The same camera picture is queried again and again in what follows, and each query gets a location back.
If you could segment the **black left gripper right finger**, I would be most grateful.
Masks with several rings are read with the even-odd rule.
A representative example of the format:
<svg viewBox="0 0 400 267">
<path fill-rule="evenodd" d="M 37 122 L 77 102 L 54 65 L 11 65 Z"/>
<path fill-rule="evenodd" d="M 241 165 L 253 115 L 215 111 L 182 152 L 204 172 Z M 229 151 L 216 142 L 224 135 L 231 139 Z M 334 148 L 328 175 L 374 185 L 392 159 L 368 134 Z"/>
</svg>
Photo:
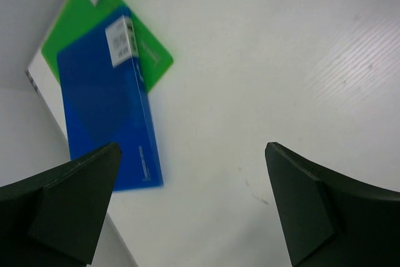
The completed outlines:
<svg viewBox="0 0 400 267">
<path fill-rule="evenodd" d="M 399 266 L 399 193 L 271 142 L 265 158 L 292 266 Z"/>
</svg>

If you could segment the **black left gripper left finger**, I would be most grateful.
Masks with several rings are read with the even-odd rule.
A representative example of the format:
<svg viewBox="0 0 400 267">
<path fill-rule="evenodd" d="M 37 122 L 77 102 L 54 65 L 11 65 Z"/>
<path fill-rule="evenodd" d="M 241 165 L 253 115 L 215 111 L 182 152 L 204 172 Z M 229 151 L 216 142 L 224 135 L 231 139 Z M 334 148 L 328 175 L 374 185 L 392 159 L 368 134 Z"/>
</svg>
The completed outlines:
<svg viewBox="0 0 400 267">
<path fill-rule="evenodd" d="M 91 264 L 121 154 L 109 143 L 1 187 L 1 266 Z"/>
</svg>

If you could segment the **blue plastic folder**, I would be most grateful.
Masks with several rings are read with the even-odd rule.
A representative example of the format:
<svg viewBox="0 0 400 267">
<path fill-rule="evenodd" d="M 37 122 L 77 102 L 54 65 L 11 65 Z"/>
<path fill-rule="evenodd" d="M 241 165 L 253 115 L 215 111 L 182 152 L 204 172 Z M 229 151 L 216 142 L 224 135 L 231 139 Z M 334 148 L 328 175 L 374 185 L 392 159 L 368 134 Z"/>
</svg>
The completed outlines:
<svg viewBox="0 0 400 267">
<path fill-rule="evenodd" d="M 131 10 L 118 7 L 58 52 L 57 66 L 70 157 L 116 142 L 115 190 L 162 186 Z"/>
</svg>

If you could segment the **green plastic folder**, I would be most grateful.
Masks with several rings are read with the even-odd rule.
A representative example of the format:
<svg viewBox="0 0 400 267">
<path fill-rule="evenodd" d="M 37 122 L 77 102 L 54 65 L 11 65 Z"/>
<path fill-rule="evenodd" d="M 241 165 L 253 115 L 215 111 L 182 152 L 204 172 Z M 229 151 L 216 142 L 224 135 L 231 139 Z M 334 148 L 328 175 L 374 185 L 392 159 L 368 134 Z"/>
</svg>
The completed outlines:
<svg viewBox="0 0 400 267">
<path fill-rule="evenodd" d="M 56 81 L 59 81 L 57 53 L 124 4 L 123 0 L 99 0 L 96 5 L 90 0 L 66 0 L 41 48 Z M 150 91 L 172 66 L 173 57 L 135 13 L 132 21 L 146 91 Z"/>
</svg>

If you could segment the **aluminium frame rail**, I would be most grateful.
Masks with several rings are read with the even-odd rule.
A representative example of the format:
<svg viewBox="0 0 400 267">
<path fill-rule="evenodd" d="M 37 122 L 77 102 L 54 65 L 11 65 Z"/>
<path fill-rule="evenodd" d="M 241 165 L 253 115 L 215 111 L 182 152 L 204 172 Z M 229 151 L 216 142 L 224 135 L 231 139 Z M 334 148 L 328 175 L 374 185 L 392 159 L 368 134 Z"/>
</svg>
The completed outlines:
<svg viewBox="0 0 400 267">
<path fill-rule="evenodd" d="M 25 70 L 25 73 L 26 73 L 26 76 L 27 76 L 29 82 L 31 83 L 33 89 L 34 89 L 35 92 L 38 94 L 38 93 L 39 93 L 39 92 L 38 92 L 38 87 L 37 87 L 37 85 L 36 85 L 35 80 L 33 79 L 32 75 L 31 75 L 31 73 L 29 72 L 28 69 Z"/>
</svg>

